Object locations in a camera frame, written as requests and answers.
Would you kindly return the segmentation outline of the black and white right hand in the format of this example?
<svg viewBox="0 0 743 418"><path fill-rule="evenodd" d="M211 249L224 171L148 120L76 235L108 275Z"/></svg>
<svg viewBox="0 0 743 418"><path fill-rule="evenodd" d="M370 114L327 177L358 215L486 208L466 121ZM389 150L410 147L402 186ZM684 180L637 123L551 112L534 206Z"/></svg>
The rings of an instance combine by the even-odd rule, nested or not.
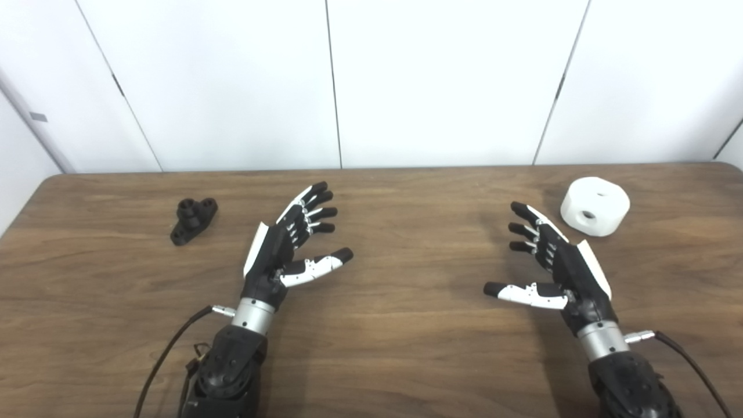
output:
<svg viewBox="0 0 743 418"><path fill-rule="evenodd" d="M513 201L510 209L525 221L508 225L511 233L523 237L522 241L511 241L510 250L531 255L550 274L551 281L525 286L487 282L484 294L502 301L560 311L573 335L600 322L618 323L611 304L611 286L587 240L571 243L548 217L528 204Z"/></svg>

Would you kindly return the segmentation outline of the black and white left hand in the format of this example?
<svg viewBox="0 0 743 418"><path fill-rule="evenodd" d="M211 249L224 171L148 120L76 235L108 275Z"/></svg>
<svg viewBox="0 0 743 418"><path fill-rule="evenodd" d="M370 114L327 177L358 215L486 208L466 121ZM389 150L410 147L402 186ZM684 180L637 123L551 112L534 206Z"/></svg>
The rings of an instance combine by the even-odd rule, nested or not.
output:
<svg viewBox="0 0 743 418"><path fill-rule="evenodd" d="M314 183L290 201L276 222L261 222L253 238L243 273L242 299L263 302L278 310L288 289L309 283L350 262L350 248L313 258L295 259L295 252L314 235L333 233L326 218L338 214L336 207L324 207L333 193L327 182Z"/></svg>

